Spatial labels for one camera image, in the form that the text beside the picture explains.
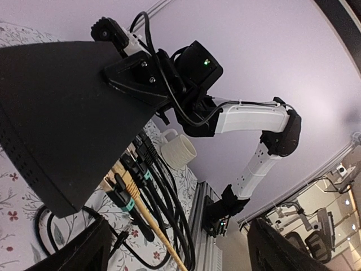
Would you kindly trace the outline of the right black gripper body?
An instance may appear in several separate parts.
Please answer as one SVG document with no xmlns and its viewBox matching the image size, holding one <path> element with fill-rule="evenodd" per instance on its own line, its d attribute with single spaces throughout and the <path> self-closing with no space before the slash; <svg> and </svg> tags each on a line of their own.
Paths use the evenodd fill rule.
<svg viewBox="0 0 361 271">
<path fill-rule="evenodd" d="M 162 49 L 155 56 L 158 70 L 163 71 L 171 87 L 165 94 L 170 98 L 173 93 L 179 104 L 177 107 L 169 100 L 162 110 L 174 108 L 177 122 L 188 136 L 213 137 L 222 110 L 207 91 L 222 76 L 222 66 L 199 41 L 193 41 L 172 56 Z"/>
</svg>

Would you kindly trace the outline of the black network switch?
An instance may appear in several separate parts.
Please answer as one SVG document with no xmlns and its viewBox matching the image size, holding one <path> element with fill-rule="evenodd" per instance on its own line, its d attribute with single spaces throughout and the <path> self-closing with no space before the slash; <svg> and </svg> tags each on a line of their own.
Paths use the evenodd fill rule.
<svg viewBox="0 0 361 271">
<path fill-rule="evenodd" d="M 109 42 L 1 48 L 1 145 L 57 217 L 75 214 L 155 110 L 109 86 L 105 73 L 148 61 Z"/>
</svg>

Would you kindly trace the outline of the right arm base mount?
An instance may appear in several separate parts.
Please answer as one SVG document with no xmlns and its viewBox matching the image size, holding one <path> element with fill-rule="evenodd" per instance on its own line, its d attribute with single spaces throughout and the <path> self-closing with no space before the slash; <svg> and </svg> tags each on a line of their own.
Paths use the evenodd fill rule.
<svg viewBox="0 0 361 271">
<path fill-rule="evenodd" d="M 228 215 L 225 201 L 214 201 L 206 195 L 202 215 L 202 228 L 209 236 L 216 237 L 221 231 L 221 221 Z"/>
</svg>

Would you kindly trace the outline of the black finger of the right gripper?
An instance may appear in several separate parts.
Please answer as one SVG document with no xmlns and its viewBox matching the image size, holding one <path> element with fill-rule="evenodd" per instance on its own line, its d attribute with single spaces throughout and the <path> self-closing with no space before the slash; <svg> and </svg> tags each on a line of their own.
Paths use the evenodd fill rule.
<svg viewBox="0 0 361 271">
<path fill-rule="evenodd" d="M 150 54 L 145 51 L 121 59 L 103 69 L 107 83 L 155 109 L 169 104 L 161 73 Z"/>
</svg>

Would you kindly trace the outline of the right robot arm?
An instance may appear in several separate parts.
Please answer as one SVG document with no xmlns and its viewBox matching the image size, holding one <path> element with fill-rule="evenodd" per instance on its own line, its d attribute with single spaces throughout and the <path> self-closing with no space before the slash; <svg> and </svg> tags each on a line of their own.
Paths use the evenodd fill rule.
<svg viewBox="0 0 361 271">
<path fill-rule="evenodd" d="M 153 107 L 159 118 L 173 111 L 177 127 L 188 137 L 224 135 L 249 155 L 239 178 L 210 205 L 210 220 L 242 212 L 270 169 L 298 147 L 302 119 L 281 98 L 259 102 L 208 94 L 223 68 L 198 41 L 173 55 L 140 50 L 103 72 L 110 86 Z"/>
</svg>

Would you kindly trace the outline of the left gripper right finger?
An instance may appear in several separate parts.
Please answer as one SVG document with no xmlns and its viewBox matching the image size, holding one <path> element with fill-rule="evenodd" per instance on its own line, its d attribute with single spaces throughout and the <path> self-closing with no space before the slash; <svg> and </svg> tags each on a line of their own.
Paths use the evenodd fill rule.
<svg viewBox="0 0 361 271">
<path fill-rule="evenodd" d="M 261 218 L 250 224 L 247 240 L 252 270 L 329 270 Z"/>
</svg>

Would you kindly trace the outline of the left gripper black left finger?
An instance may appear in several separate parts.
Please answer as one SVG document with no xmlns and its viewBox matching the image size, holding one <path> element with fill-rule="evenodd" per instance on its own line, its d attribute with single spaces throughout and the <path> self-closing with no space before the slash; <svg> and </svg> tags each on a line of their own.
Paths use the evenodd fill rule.
<svg viewBox="0 0 361 271">
<path fill-rule="evenodd" d="M 96 219 L 58 252 L 28 270 L 107 270 L 112 243 L 110 225 L 104 218 Z"/>
</svg>

